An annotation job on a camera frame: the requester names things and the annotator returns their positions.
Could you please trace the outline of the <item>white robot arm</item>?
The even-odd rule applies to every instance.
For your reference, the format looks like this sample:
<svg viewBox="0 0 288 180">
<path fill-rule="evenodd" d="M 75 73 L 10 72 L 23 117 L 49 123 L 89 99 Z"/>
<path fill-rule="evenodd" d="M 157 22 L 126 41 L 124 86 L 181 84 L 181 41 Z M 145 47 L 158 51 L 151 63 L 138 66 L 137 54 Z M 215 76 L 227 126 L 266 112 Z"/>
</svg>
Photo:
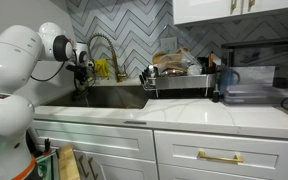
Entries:
<svg viewBox="0 0 288 180">
<path fill-rule="evenodd" d="M 0 180 L 25 180 L 36 165 L 26 142 L 35 107 L 16 91 L 25 86 L 41 60 L 67 62 L 70 70 L 92 65 L 88 46 L 73 42 L 65 30 L 46 22 L 35 31 L 13 25 L 0 34 Z"/>
</svg>

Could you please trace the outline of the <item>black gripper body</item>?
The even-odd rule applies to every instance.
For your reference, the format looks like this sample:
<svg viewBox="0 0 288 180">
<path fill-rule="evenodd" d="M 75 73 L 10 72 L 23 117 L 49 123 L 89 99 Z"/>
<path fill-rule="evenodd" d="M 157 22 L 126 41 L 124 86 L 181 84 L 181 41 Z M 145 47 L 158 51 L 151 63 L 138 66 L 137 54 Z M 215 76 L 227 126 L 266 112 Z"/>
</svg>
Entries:
<svg viewBox="0 0 288 180">
<path fill-rule="evenodd" d="M 73 77 L 83 85 L 89 78 L 87 68 L 77 65 L 67 65 L 66 69 L 73 72 Z"/>
</svg>

